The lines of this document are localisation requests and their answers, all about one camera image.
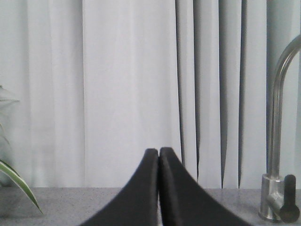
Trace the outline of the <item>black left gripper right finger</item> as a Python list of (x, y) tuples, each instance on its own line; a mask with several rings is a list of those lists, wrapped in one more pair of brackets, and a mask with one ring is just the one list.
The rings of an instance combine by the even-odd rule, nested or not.
[(160, 149), (159, 199), (165, 226), (247, 226), (191, 177), (170, 147)]

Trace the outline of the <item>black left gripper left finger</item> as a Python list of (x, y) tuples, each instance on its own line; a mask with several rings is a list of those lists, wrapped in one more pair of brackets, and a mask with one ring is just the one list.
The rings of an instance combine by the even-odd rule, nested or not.
[(158, 224), (158, 151), (144, 156), (121, 191), (82, 226), (156, 226)]

